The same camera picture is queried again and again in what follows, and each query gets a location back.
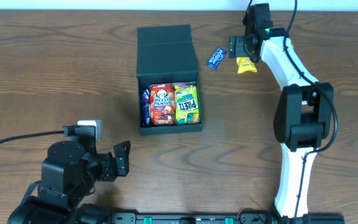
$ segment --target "blue snack package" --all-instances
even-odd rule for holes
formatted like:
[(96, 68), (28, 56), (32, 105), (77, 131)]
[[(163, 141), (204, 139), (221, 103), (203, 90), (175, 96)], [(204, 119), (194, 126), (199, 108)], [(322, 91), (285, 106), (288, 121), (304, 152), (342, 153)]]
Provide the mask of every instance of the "blue snack package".
[(213, 70), (218, 69), (219, 64), (223, 61), (224, 56), (227, 54), (227, 51), (223, 50), (222, 48), (218, 47), (212, 57), (206, 63), (206, 66), (212, 68)]
[(142, 126), (150, 126), (150, 93), (149, 90), (143, 90), (142, 92)]

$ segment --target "white wall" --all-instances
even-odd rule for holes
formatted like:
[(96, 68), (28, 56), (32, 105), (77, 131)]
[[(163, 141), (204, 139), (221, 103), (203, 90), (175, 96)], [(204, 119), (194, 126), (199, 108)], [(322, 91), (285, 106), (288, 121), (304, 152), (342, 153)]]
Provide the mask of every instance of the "white wall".
[[(235, 10), (249, 0), (0, 0), (0, 9)], [(255, 0), (271, 10), (292, 10), (294, 0)], [(298, 0), (301, 11), (358, 11), (358, 0)]]

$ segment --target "box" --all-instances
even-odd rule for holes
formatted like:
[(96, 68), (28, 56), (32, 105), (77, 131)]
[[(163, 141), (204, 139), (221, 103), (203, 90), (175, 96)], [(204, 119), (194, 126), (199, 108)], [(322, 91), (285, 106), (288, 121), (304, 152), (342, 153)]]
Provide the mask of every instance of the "box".
[[(190, 25), (138, 27), (136, 76), (139, 97), (140, 135), (202, 131), (204, 127), (198, 64)], [(152, 84), (196, 82), (200, 124), (142, 127), (142, 91)]]

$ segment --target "yellow snack bag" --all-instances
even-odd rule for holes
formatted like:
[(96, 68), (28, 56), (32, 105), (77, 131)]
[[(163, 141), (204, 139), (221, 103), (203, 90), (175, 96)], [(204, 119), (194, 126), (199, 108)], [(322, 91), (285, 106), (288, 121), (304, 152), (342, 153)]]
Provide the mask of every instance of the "yellow snack bag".
[(247, 71), (257, 72), (257, 69), (254, 63), (249, 59), (249, 57), (238, 57), (237, 65), (239, 66), (239, 71), (237, 74), (242, 74)]

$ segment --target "wooden table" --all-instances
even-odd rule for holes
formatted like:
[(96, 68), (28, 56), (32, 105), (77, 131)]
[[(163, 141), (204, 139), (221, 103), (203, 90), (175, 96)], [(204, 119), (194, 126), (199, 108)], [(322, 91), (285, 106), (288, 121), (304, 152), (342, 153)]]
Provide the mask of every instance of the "wooden table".
[[(0, 139), (103, 120), (99, 152), (131, 140), (131, 171), (98, 182), (84, 200), (113, 210), (230, 212), (268, 209), (280, 181), (273, 133), (279, 87), (263, 62), (238, 75), (235, 60), (205, 63), (229, 36), (244, 33), (244, 12), (0, 11)], [(291, 12), (273, 12), (287, 26)], [(191, 24), (200, 65), (202, 133), (138, 133), (136, 27)], [(291, 30), (308, 70), (335, 89), (339, 132), (314, 162), (310, 212), (342, 212), (358, 223), (358, 12), (299, 12)], [(40, 179), (46, 136), (0, 145), (0, 223)]]

